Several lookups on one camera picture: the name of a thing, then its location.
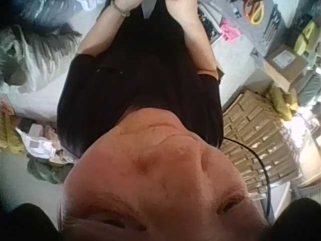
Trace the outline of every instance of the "yellow fabric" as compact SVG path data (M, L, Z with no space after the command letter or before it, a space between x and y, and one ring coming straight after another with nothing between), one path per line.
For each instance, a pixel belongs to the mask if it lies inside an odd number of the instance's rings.
M273 84L269 89L269 94L272 100L273 107L281 116L281 118L285 121L292 120L291 109L283 99L282 90Z
M289 93L285 93L284 100L289 105L291 110L297 111L297 109L299 108L299 105L298 105L295 89L290 90Z
M13 125L14 116L1 113L1 148L8 148L14 154L24 154L25 145Z

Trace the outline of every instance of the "floor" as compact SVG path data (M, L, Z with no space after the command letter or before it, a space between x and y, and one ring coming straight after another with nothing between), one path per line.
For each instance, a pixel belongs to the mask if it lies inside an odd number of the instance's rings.
M274 0L279 3L280 10L287 24L291 23L298 0ZM86 34L96 21L101 8L91 12L80 12L71 24L75 30ZM232 43L220 39L213 46L213 51L225 72L220 85L222 105L228 105L237 90L249 86L254 91L265 89L270 79L256 69L250 58L253 45L241 36ZM8 97L19 115L36 119L55 120L58 100L66 79L66 74L49 84L39 92L20 95L9 94ZM61 197L62 186L55 186L34 179L27 173L27 158L11 153L2 153L0 158L0 191L7 209L12 209L23 202L31 202L40 206L47 215L56 222L56 213Z

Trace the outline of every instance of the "cardboard box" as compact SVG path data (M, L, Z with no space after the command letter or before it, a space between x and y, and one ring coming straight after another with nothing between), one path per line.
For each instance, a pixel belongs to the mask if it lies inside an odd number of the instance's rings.
M275 84L288 92L305 75L308 62L286 45L281 45L264 59L265 72Z

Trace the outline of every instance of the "eye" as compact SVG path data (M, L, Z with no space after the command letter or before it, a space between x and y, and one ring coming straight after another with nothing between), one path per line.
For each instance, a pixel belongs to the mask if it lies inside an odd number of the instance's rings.
M117 219L108 219L108 220L104 220L102 222L105 224L109 224L109 225L121 228L121 229L126 229L125 224L123 224L121 221L119 221Z

